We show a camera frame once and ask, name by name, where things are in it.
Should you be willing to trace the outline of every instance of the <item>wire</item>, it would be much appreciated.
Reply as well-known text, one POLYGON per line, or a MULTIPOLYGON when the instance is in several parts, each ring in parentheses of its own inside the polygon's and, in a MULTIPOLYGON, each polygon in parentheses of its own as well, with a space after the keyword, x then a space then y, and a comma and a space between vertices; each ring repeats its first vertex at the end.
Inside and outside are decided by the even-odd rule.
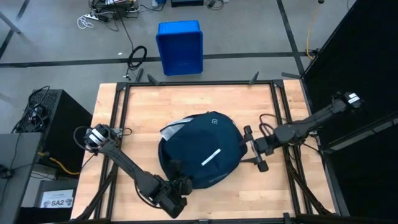
POLYGON ((160 207, 157 207, 156 205, 151 204, 150 202, 148 202, 147 200, 144 199, 144 197, 141 195, 141 193, 138 191, 138 187, 137 187, 137 181, 134 179, 134 188, 136 189, 137 195, 138 197, 148 206, 152 207, 152 208, 156 208, 156 209, 161 209, 160 207))
POLYGON ((77 19, 77 26, 79 27, 79 29, 94 28, 94 25, 92 23, 87 22, 85 16, 80 16, 77 19))
POLYGON ((38 173, 35 173, 35 172, 32 172, 32 174, 38 175, 39 177, 34 177, 34 176, 30 175, 31 178, 55 180, 55 179, 49 177, 50 174, 41 175, 41 174, 38 174, 38 173))
POLYGON ((268 113, 265 113, 265 114, 260 114, 260 122, 262 122, 262 117, 263 116, 272 116, 272 117, 274 117, 274 118, 278 118, 276 115, 274 115, 274 114, 268 114, 268 113))
POLYGON ((23 165, 23 166, 19 166, 19 167, 15 167, 15 168, 12 168, 12 169, 13 169, 13 170, 16 170, 16 169, 23 168, 23 167, 27 167, 27 166, 31 166, 31 165, 34 165, 34 164, 36 164, 36 162, 31 163, 31 164, 26 164, 26 165, 23 165))
MULTIPOLYGON (((45 157, 45 154, 43 152, 38 152, 38 155, 42 156, 42 157, 45 157)), ((80 174, 80 172, 71 172, 71 171, 69 171, 67 168, 65 168, 65 166, 60 161, 58 161, 58 160, 56 160, 56 159, 54 159, 52 157, 49 157, 49 159, 51 161, 55 162, 56 164, 58 164, 63 169, 63 171, 65 171, 66 173, 68 173, 70 175, 79 175, 80 174)))
POLYGON ((132 43, 132 40, 131 40, 130 35, 129 35, 129 32, 127 31, 126 26, 124 25, 123 18, 120 15, 120 12, 118 10, 116 10, 116 11, 118 12, 118 15, 120 17, 120 21, 122 22, 124 31, 126 31, 127 37, 129 38, 129 41, 130 41, 130 44, 131 44, 131 48, 132 48, 132 52, 131 52, 131 54, 129 56, 129 59, 127 61, 127 70, 126 70, 126 74, 125 74, 125 77, 129 77, 129 75, 128 75, 129 70, 131 70, 131 71, 137 70, 140 67, 140 65, 145 61, 145 59, 147 58, 147 49, 144 46, 138 46, 138 47, 134 48, 134 44, 132 43), (136 64, 133 64, 133 62, 135 61, 134 58, 133 58, 134 54, 138 50, 141 50, 141 49, 144 51, 144 55, 141 57, 141 59, 139 59, 139 61, 136 64))
POLYGON ((311 30, 312 30, 313 24, 314 24, 314 22, 315 22, 315 16, 317 15, 317 12, 318 12, 318 9, 319 9, 320 5, 321 5, 321 4, 318 4, 318 5, 317 5, 317 8, 315 9, 315 12, 313 13, 313 17, 312 17, 312 20, 311 20, 311 25, 310 25, 310 28, 308 29, 308 33, 307 33, 307 47, 305 48, 305 52, 307 53, 307 56, 308 56, 311 60, 313 60, 313 57, 312 57, 312 56, 310 55, 310 53, 308 52, 308 49, 310 48, 310 45, 309 45, 309 42, 310 42, 310 35, 311 35, 311 30))
POLYGON ((314 147, 312 147, 312 146, 309 146, 308 144, 303 143, 303 145, 309 147, 310 149, 316 151, 316 152, 319 153, 319 154, 321 153, 318 149, 316 149, 316 148, 314 148, 314 147))
POLYGON ((14 157, 12 158, 12 161, 11 161, 10 170, 12 170, 12 165, 14 164, 15 158, 17 157, 17 148, 18 148, 19 139, 21 138, 21 134, 22 133, 18 134, 17 142, 15 143, 14 157))
POLYGON ((88 158, 88 160, 82 165, 80 172, 83 170, 84 166, 86 166, 86 164, 88 163, 88 161, 90 161, 94 156, 95 156, 95 154, 92 154, 92 155, 90 156, 90 158, 88 158))
MULTIPOLYGON (((12 170, 12 165, 14 164, 15 158, 17 157, 18 143, 19 143, 19 139, 21 138, 21 134, 22 134, 22 133, 19 133, 19 134, 18 134, 17 142, 15 143, 15 147, 14 147, 14 157, 12 158, 12 161, 11 161, 10 170, 12 170)), ((2 201, 3 201, 3 199, 4 199, 4 193, 6 192, 6 188, 7 188, 8 181, 9 181, 9 179, 6 180, 6 184, 4 184, 4 187, 3 187, 3 190, 2 190, 2 193, 1 193, 0 207, 1 207, 2 201)))
POLYGON ((1 199, 0 199, 0 207, 1 207, 2 201, 3 201, 3 199, 4 199, 4 193, 6 192, 6 188, 7 188, 7 184, 8 184, 8 181, 9 181, 9 180, 10 180, 10 179, 7 179, 7 180, 6 180, 6 184, 4 184, 4 187, 3 187, 3 189, 2 189, 1 199))
MULTIPOLYGON (((11 133, 15 133, 15 132, 17 131, 17 129, 18 129, 19 126, 21 125, 22 121, 23 121, 23 120, 25 119, 25 117, 30 113, 30 111, 32 111, 32 113, 35 113, 35 112, 36 112, 34 109, 36 109, 37 107, 39 107, 39 106, 43 103, 45 97, 46 97, 47 94, 49 93, 49 90, 50 90, 50 86, 47 85, 47 86, 43 86, 42 88, 40 88, 40 89, 34 91, 32 94, 29 95, 28 100, 27 100, 27 109, 28 109, 28 110, 25 111, 24 115, 22 115, 22 118, 14 125, 14 127, 13 127, 12 130, 11 130, 11 133), (30 100, 32 99, 32 97, 33 97, 34 95, 38 94, 40 91, 44 90, 45 88, 46 88, 46 92, 44 93, 42 99, 39 101, 39 103, 37 103, 36 105, 34 105, 33 108, 31 108, 31 107, 30 107, 30 100)), ((43 118, 42 118, 38 113, 36 113, 36 116, 39 117, 39 119, 40 119, 40 123, 39 123, 39 124, 36 124, 36 125, 34 126, 34 128, 33 128, 32 130, 30 130, 30 131, 26 130, 26 128, 25 128, 25 130, 20 130, 19 132, 20 132, 20 133, 23 133, 23 132, 35 132, 35 131, 38 131, 38 130, 36 130, 37 127, 39 127, 40 125, 41 125, 41 127, 44 126, 44 120, 43 120, 43 118)))
POLYGON ((214 5, 212 5, 211 7, 209 6, 210 1, 211 1, 211 0, 207 0, 207 1, 205 2, 205 6, 206 6, 208 9, 211 9, 211 10, 214 10, 214 11, 218 11, 218 10, 220 10, 220 9, 222 9, 222 8, 224 7, 224 1, 223 1, 223 0, 215 0, 214 5), (220 2, 220 5, 219 5, 219 6, 215 6, 216 2, 220 2))
POLYGON ((82 150, 87 150, 86 147, 82 146, 82 145, 77 141, 77 139, 76 139, 76 133, 77 133, 77 131, 80 130, 81 128, 86 128, 86 129, 90 129, 90 130, 91 130, 91 128, 90 128, 90 127, 87 127, 87 126, 79 126, 79 127, 77 127, 77 128, 74 130, 74 132, 73 132, 73 140, 75 141, 76 145, 79 146, 80 149, 82 149, 82 150))
POLYGON ((146 11, 160 12, 160 11, 162 11, 162 10, 163 10, 163 8, 164 8, 164 5, 166 5, 166 3, 163 3, 162 7, 158 6, 158 7, 157 7, 157 8, 155 8, 155 9, 150 9, 150 8, 146 7, 145 5, 140 5, 140 6, 142 6, 142 7, 146 8, 146 9, 147 9, 146 11))
POLYGON ((131 134, 132 134, 132 129, 131 129, 131 128, 124 128, 124 129, 123 129, 123 130, 121 130, 120 132, 116 133, 116 135, 118 135, 118 134, 120 134, 120 133, 123 133, 123 132, 124 132, 124 130, 129 130, 129 131, 130 131, 130 133, 129 133, 129 134, 123 134, 123 136, 129 136, 129 135, 131 135, 131 134))
POLYGON ((112 20, 113 20, 113 22, 114 22, 114 25, 116 26, 116 29, 113 29, 113 28, 111 28, 110 26, 108 26, 107 22, 104 22, 104 24, 105 24, 106 27, 107 27, 108 29, 110 29, 111 31, 119 32, 119 27, 118 27, 118 24, 116 23, 116 20, 115 20, 115 19, 112 19, 112 20))

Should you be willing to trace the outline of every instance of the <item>black computer tower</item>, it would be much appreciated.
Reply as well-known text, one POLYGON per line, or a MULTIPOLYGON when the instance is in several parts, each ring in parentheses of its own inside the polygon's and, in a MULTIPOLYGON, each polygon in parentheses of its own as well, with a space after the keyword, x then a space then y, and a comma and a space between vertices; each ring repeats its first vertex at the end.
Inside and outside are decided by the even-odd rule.
MULTIPOLYGON (((47 119, 42 129, 35 130, 43 133, 39 151, 48 152, 50 157, 60 161, 71 172, 79 172, 85 152, 75 144, 73 132, 79 126, 90 126, 93 116, 64 90, 49 90, 47 94, 46 90, 42 90, 32 95, 29 106, 33 108, 41 101, 42 117, 47 119)), ((29 132, 35 127, 35 124, 29 122, 32 110, 27 107, 25 113, 17 133, 29 132)), ((79 132, 77 139, 82 139, 83 134, 79 132)), ((59 171, 57 175, 68 175, 48 158, 39 157, 37 163, 56 168, 59 171)))

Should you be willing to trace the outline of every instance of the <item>blue bin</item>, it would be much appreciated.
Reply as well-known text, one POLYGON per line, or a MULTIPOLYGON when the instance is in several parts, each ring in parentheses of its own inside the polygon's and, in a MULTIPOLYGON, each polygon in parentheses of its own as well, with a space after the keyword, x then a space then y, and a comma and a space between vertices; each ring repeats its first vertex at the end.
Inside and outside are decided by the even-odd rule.
POLYGON ((203 34, 198 21, 162 22, 156 42, 165 75, 203 71, 203 34))

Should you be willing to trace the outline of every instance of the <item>wooden table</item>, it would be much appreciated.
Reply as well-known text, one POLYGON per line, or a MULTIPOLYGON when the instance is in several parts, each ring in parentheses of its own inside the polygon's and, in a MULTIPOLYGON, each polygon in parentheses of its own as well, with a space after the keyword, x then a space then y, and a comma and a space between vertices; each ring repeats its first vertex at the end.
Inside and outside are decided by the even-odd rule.
MULTIPOLYGON (((284 84, 292 119, 306 118, 308 110, 299 81, 285 80, 284 84)), ((109 124, 115 88, 115 83, 101 84, 99 87, 92 126, 98 123, 109 124)), ((119 124, 123 97, 124 93, 119 101, 116 124, 119 124)), ((280 97, 279 102, 284 114, 280 97)), ((133 87, 129 94, 125 125, 133 130, 133 134, 124 136, 122 150, 142 169, 165 178, 157 156, 161 139, 159 130, 171 121, 207 111, 228 115, 241 131, 245 125, 251 125, 255 138, 261 137, 257 128, 259 115, 275 113, 269 85, 133 87)), ((265 121, 277 126, 273 117, 265 118, 265 121)), ((307 144, 317 146, 313 138, 308 138, 307 144)), ((327 209, 334 211, 320 156, 305 146, 301 148, 309 188, 327 209)), ((253 152, 249 150, 244 159, 252 156, 253 152)), ((102 161, 103 156, 99 155, 92 158, 83 169, 72 218, 85 209, 96 193, 102 161)), ((275 218, 281 217, 284 212, 293 216, 282 150, 276 149, 275 154, 266 157, 266 161, 269 171, 265 173, 260 173, 253 164, 244 163, 220 183, 208 189, 194 190, 187 197, 188 205, 177 219, 275 218)), ((117 183, 112 220, 171 219, 163 210, 144 204, 136 195, 133 180, 122 170, 118 172, 117 183)), ((298 196, 303 212, 305 209, 300 190, 298 196)), ((107 200, 108 193, 104 195, 103 214, 107 200)))

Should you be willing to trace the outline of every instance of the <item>floor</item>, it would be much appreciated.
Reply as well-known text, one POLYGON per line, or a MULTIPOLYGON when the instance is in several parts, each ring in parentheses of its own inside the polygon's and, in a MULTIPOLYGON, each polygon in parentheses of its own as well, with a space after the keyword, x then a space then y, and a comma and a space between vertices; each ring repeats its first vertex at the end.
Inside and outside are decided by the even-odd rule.
MULTIPOLYGON (((140 0, 146 6, 150 2, 140 0)), ((157 58, 155 35, 160 22, 200 22, 203 53, 215 59, 203 61, 202 74, 176 77, 163 74, 159 58, 144 63, 144 74, 160 81, 250 80, 257 71, 259 79, 270 80, 284 78, 281 72, 298 74, 301 63, 304 68, 310 63, 304 50, 317 5, 315 0, 230 0, 222 10, 212 11, 205 6, 171 8, 167 1, 162 12, 142 12, 138 19, 125 19, 124 23, 134 45, 144 45, 148 57, 157 58), (285 11, 293 39, 288 38, 281 11, 285 11), (292 44, 297 46, 296 53, 292 44), (264 54, 252 57, 236 53, 264 54)), ((77 18, 89 12, 86 0, 2 0, 0 10, 22 31, 12 34, 0 21, 0 132, 12 129, 34 88, 50 85, 64 89, 92 113, 100 83, 126 81, 122 76, 127 65, 111 63, 128 57, 131 45, 126 33, 120 21, 119 32, 97 21, 92 22, 93 29, 77 28, 77 18), (96 64, 98 60, 106 63, 96 64)), ((346 0, 325 1, 315 19, 310 48, 322 47, 346 13, 346 0)))

